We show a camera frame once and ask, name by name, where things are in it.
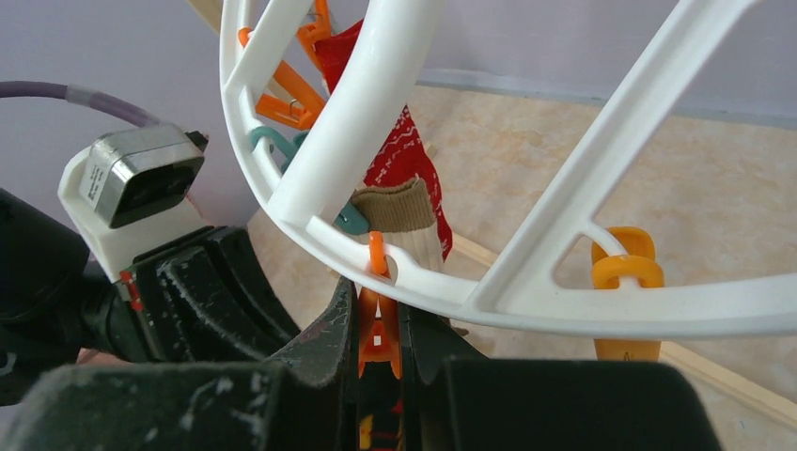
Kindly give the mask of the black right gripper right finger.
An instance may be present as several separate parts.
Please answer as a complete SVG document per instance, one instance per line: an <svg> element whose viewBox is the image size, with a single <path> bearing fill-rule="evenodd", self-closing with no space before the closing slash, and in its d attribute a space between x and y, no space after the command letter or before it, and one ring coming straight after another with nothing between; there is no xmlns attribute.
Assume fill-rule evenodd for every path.
<svg viewBox="0 0 797 451"><path fill-rule="evenodd" d="M717 450L670 365L493 359L440 317L398 310L408 450Z"/></svg>

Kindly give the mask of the orange clothes peg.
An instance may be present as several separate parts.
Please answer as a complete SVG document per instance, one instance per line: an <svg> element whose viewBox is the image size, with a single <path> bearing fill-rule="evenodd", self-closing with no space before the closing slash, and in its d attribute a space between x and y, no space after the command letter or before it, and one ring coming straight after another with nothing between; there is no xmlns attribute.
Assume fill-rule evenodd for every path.
<svg viewBox="0 0 797 451"><path fill-rule="evenodd" d="M226 1L224 28L238 27L239 49L233 52L233 69L225 92L249 88L255 95L254 110L295 130L308 130L318 119L326 100L289 62L284 54L296 43L317 68L315 45L333 35L333 21L326 1L273 1L256 15L255 1Z"/></svg>
<svg viewBox="0 0 797 451"><path fill-rule="evenodd" d="M358 376L371 364L390 365L393 377L402 378L398 302L370 288L360 289L357 301Z"/></svg>

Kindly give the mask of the red snowflake sock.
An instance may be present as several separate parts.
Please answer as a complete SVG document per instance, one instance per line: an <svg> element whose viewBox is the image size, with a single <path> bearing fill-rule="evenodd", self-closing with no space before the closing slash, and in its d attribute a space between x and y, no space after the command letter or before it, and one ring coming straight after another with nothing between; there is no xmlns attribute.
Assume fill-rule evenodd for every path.
<svg viewBox="0 0 797 451"><path fill-rule="evenodd" d="M443 245L445 262L451 251L453 232L443 210L442 186L410 110L404 107L356 191L372 186L393 187L413 178L421 178L426 182L438 220L438 236Z"/></svg>

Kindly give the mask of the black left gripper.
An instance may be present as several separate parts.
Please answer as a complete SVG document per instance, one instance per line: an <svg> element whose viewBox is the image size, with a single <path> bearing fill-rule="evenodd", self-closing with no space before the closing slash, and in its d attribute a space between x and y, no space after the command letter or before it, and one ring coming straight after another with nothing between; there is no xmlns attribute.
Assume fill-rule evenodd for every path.
<svg viewBox="0 0 797 451"><path fill-rule="evenodd" d="M263 361L300 328L248 231L207 226L133 260L105 311L105 347L128 362Z"/></svg>

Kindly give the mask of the red black plaid sock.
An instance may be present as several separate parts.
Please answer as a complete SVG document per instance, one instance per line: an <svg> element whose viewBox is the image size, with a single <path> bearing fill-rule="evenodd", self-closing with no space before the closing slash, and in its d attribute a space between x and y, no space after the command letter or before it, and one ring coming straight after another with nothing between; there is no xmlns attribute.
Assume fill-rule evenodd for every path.
<svg viewBox="0 0 797 451"><path fill-rule="evenodd" d="M400 450L402 415L400 380L391 365L367 363L359 380L359 450Z"/></svg>

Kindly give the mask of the white round clip hanger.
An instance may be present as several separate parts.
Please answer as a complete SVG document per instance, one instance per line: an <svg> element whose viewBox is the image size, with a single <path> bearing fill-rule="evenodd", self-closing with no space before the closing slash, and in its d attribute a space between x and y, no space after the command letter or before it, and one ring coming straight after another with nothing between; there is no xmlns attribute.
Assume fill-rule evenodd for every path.
<svg viewBox="0 0 797 451"><path fill-rule="evenodd" d="M424 100L414 87L407 101L413 101L419 108L425 131L432 127L432 114L444 106L441 95L434 94L430 100ZM569 116L568 122L570 128L580 131L582 136L592 123L577 115ZM518 134L500 138L497 145L492 146L488 138L477 136L473 126L457 126L450 120L441 120L440 127L444 132L461 133L461 139L456 141L454 147L442 150L436 159L443 176L446 215L454 225L477 233L490 244L500 245L501 253L553 175L570 155L571 151L565 152L563 149L569 139L556 133L552 138L554 150L531 149L527 156L523 156L519 151L510 149L511 144L519 142ZM600 209L596 216L599 225L606 227L605 222L611 212L652 213L655 207L662 207L663 215L661 218L648 218L648 225L654 228L667 226L673 234L682 236L703 225L703 220L696 215L698 201L688 200L687 195L682 194L680 200L686 202L687 209L679 212L679 201L664 199L662 190L653 182L644 181L641 175L633 173L635 165L642 169L649 167L650 158L644 155L643 150L627 176ZM576 245L587 241L593 242L589 238L578 239L555 269L554 279L559 285L604 290L579 288L572 282L564 281L563 267L568 262L570 252ZM256 220L255 250L259 264L276 285L287 292L289 304L293 306L302 299L313 299L329 283L331 276L337 274L296 245L276 226L264 208ZM393 270L393 275L388 278L394 278L398 272L397 265L387 256ZM454 276L478 279L488 269L480 273L462 270Z"/></svg>

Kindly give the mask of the teal clothes peg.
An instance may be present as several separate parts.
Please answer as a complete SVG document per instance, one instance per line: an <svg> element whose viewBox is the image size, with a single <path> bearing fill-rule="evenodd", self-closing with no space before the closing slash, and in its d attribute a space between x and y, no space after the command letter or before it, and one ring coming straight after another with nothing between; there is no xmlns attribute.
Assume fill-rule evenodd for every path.
<svg viewBox="0 0 797 451"><path fill-rule="evenodd" d="M352 203L351 182L343 179L344 169L334 157L320 155L321 142L315 136L302 148L269 126L256 126L248 133L250 156L259 162L259 151L270 165L266 169L265 192L259 196L266 207L288 226L330 220L342 232L360 236L370 231L367 218Z"/></svg>

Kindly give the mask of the brown white sock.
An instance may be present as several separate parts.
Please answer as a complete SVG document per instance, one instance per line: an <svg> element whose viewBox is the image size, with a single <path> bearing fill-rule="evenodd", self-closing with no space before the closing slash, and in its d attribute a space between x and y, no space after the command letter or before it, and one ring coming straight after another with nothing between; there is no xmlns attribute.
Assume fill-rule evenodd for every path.
<svg viewBox="0 0 797 451"><path fill-rule="evenodd" d="M426 182L413 178L393 187L366 187L356 191L352 204L371 231L384 242L402 248L418 266L431 271L444 267L443 245Z"/></svg>

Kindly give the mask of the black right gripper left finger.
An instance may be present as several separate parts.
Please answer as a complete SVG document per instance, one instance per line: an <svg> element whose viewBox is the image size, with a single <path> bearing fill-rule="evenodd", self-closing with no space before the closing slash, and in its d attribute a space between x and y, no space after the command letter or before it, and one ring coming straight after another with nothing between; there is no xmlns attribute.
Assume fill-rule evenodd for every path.
<svg viewBox="0 0 797 451"><path fill-rule="evenodd" d="M45 374L5 450L352 450L355 287L269 358L64 366Z"/></svg>

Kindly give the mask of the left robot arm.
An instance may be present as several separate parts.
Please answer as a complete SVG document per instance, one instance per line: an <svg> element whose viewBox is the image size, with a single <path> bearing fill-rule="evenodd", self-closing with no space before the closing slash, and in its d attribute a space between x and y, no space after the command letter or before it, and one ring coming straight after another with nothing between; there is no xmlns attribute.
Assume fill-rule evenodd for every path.
<svg viewBox="0 0 797 451"><path fill-rule="evenodd" d="M205 226L109 278L74 231L1 194L1 402L81 350L131 363L262 361L300 329L247 231Z"/></svg>

